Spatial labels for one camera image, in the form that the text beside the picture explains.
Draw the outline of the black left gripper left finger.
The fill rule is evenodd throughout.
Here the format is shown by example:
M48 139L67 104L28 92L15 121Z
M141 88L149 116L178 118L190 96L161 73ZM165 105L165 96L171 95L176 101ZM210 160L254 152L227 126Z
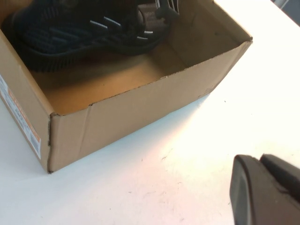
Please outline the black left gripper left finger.
M268 172L260 159L236 155L230 183L236 225L298 225L300 200L295 200Z

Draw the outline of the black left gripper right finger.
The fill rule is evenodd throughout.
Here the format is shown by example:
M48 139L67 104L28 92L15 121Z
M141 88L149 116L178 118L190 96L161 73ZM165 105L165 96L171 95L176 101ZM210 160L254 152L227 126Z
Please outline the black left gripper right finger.
M260 162L295 200L300 199L300 169L298 167L271 154L263 154Z

